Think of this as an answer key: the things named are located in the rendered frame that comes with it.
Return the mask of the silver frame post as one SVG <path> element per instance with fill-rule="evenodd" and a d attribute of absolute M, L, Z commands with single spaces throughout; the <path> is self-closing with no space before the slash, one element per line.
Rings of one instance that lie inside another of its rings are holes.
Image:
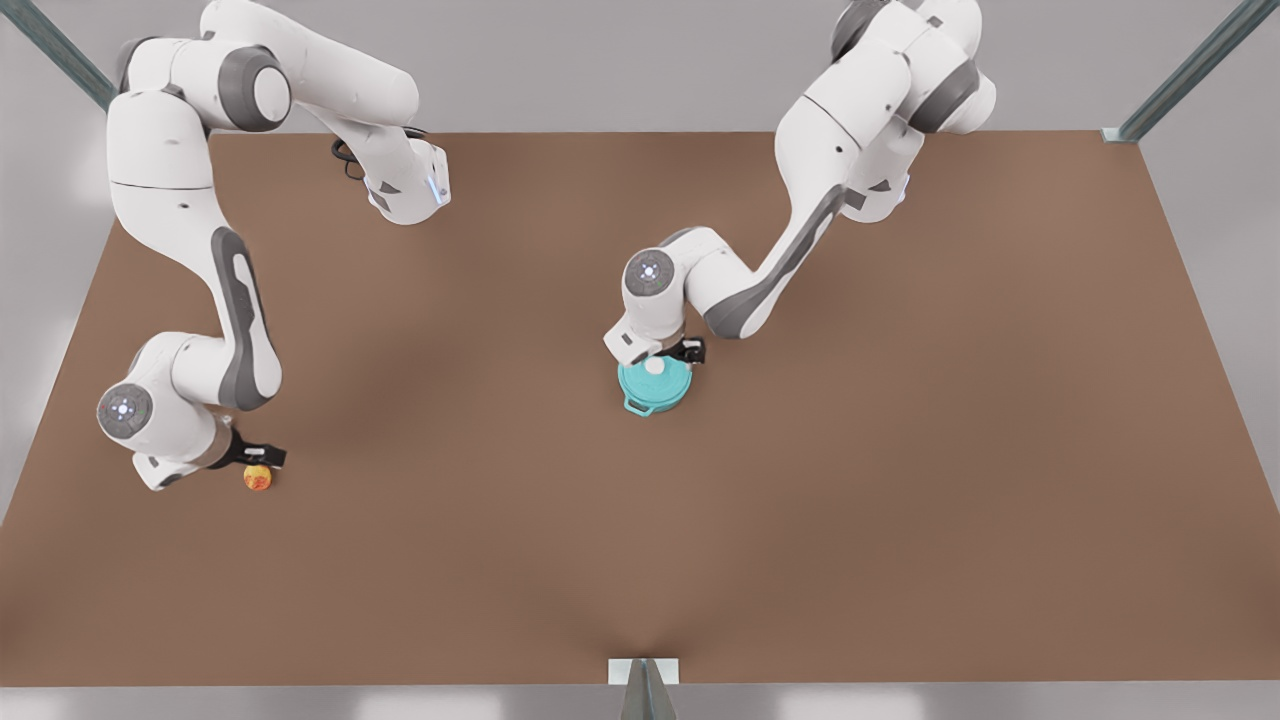
<path fill-rule="evenodd" d="M 1139 143 L 1277 8 L 1280 0 L 1242 0 L 1120 126 L 1102 128 L 1102 140 L 1106 143 Z"/>
<path fill-rule="evenodd" d="M 0 0 L 4 14 L 50 61 L 104 111 L 116 86 L 35 5 L 33 0 Z"/>
<path fill-rule="evenodd" d="M 609 659 L 608 684 L 623 685 L 620 720 L 678 720 L 668 684 L 678 684 L 677 659 Z"/>

